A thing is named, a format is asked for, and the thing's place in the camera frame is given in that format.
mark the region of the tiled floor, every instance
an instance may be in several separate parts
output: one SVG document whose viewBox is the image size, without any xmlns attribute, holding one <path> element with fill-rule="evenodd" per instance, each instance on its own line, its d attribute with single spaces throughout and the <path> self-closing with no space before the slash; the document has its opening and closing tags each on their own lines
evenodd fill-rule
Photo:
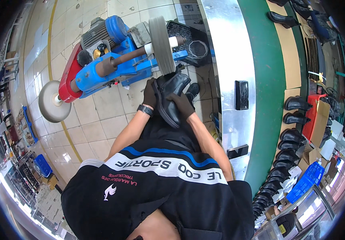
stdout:
<svg viewBox="0 0 345 240">
<path fill-rule="evenodd" d="M 12 108 L 28 105 L 35 131 L 40 138 L 40 143 L 34 144 L 31 150 L 37 154 L 46 152 L 46 159 L 55 167 L 57 174 L 68 182 L 77 172 L 80 162 L 61 123 L 51 123 L 42 117 L 37 99 L 42 86 L 50 80 L 60 80 L 72 49 L 82 34 L 89 30 L 94 18 L 105 19 L 118 15 L 130 27 L 159 15 L 163 15 L 166 21 L 175 20 L 177 14 L 174 4 L 195 0 L 58 0 L 51 31 L 50 77 L 47 37 L 54 2 L 47 0 L 34 3 L 32 16 L 25 26 L 26 35 L 23 34 L 24 47 L 20 49 L 22 84 L 16 92 L 25 92 L 26 98 L 17 101 L 19 103 Z M 189 75 L 191 83 L 198 82 L 201 86 L 199 96 L 194 99 L 194 106 L 210 128 L 212 97 L 208 79 L 209 75 L 214 76 L 212 67 L 195 68 L 187 65 L 183 73 Z M 115 138 L 131 121 L 142 102 L 146 81 L 144 79 L 131 84 L 129 90 L 120 84 L 114 85 L 72 103 L 71 113 L 64 123 L 82 160 L 104 160 L 108 156 Z M 212 87 L 213 97 L 216 98 L 214 84 Z"/>
</svg>

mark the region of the black plastic crate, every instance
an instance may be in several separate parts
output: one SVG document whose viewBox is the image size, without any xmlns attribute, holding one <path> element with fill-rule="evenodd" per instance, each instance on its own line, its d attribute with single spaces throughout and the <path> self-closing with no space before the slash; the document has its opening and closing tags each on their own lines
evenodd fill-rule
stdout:
<svg viewBox="0 0 345 240">
<path fill-rule="evenodd" d="M 184 45 L 181 45 L 172 49 L 173 52 L 178 52 L 178 51 L 183 51 L 183 50 L 187 51 L 188 56 L 185 59 L 181 60 L 182 62 L 188 63 L 197 68 L 212 62 L 209 41 L 207 39 L 206 33 L 199 31 L 198 29 L 195 29 L 195 28 L 192 28 L 192 27 L 189 27 L 189 26 L 186 26 L 184 24 L 177 23 L 174 21 L 169 21 L 167 23 L 167 32 L 168 32 L 169 37 L 183 36 L 186 38 L 186 42 Z M 202 44 L 200 44 L 199 42 L 194 42 L 191 45 L 191 52 L 189 51 L 190 43 L 197 40 L 205 43 L 208 50 L 207 55 L 201 59 L 196 59 L 193 54 L 197 56 L 204 55 L 206 48 Z"/>
</svg>

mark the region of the black wristwatch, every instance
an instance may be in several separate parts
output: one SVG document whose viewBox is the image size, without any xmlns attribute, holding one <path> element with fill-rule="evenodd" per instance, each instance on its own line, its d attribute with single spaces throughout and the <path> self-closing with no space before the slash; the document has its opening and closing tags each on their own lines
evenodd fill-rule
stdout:
<svg viewBox="0 0 345 240">
<path fill-rule="evenodd" d="M 153 112 L 154 112 L 151 108 L 149 108 L 149 107 L 147 107 L 145 105 L 142 105 L 142 104 L 139 105 L 137 111 L 138 110 L 141 110 L 142 112 L 147 113 L 148 115 L 150 115 L 150 117 L 152 117 Z"/>
</svg>

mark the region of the red plastic basket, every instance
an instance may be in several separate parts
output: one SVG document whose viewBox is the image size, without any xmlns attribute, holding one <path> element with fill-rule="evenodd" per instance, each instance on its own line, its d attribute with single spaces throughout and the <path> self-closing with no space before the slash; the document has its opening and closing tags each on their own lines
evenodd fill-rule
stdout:
<svg viewBox="0 0 345 240">
<path fill-rule="evenodd" d="M 310 118 L 311 121 L 306 123 L 303 126 L 303 130 L 302 130 L 302 134 L 307 138 L 307 140 L 310 142 L 311 136 L 313 134 L 314 131 L 314 124 L 315 124 L 315 117 L 317 116 L 317 105 L 318 105 L 318 101 L 320 98 L 322 97 L 326 97 L 327 94 L 315 94 L 315 95 L 310 95 L 307 98 L 307 102 L 311 105 L 313 105 L 313 107 L 306 112 L 306 117 Z"/>
</svg>

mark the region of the stainless steel table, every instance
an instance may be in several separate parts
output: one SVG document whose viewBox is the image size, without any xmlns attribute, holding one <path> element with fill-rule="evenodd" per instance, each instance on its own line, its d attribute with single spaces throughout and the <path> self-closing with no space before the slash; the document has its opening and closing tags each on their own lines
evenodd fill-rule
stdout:
<svg viewBox="0 0 345 240">
<path fill-rule="evenodd" d="M 249 35 L 237 0 L 198 0 L 213 53 L 215 79 L 221 95 L 219 128 L 225 151 L 248 145 L 248 153 L 231 159 L 236 179 L 243 180 L 254 135 L 256 93 L 255 72 Z M 249 85 L 249 109 L 235 109 L 235 80 Z"/>
</svg>

